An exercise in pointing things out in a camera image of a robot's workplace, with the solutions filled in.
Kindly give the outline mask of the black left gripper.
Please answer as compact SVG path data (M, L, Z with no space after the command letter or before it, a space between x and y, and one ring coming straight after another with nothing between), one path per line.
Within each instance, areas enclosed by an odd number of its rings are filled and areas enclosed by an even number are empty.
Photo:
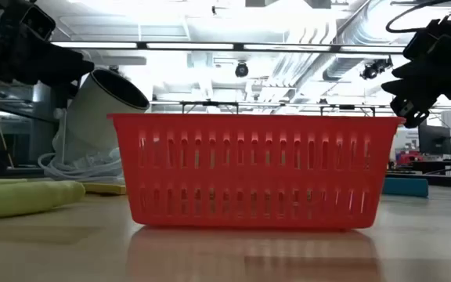
M0 1L0 79L26 81L23 69L31 60L46 85L70 83L94 69L80 52L50 44L51 35L52 17L36 1Z

